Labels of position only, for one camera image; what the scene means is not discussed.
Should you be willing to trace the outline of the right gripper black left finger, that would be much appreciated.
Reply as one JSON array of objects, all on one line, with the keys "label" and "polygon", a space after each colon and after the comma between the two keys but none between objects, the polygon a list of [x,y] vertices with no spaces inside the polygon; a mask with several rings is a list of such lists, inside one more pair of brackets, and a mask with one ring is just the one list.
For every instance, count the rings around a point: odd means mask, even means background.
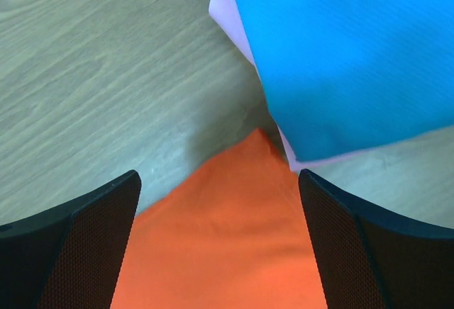
[{"label": "right gripper black left finger", "polygon": [[131,170],[1,226],[2,308],[109,308],[141,190]]}]

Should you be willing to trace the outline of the orange t shirt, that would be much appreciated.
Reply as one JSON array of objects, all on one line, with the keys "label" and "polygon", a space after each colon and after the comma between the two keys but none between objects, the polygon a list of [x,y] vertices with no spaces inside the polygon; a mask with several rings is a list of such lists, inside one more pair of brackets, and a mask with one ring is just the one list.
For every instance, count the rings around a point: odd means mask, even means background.
[{"label": "orange t shirt", "polygon": [[263,131],[134,220],[112,307],[326,307],[297,176]]}]

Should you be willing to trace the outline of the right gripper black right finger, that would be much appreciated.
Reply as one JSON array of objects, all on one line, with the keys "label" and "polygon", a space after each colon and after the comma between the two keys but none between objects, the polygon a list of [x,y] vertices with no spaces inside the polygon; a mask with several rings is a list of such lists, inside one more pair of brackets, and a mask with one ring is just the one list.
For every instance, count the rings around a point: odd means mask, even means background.
[{"label": "right gripper black right finger", "polygon": [[329,308],[452,308],[453,230],[354,196],[308,169],[299,192]]}]

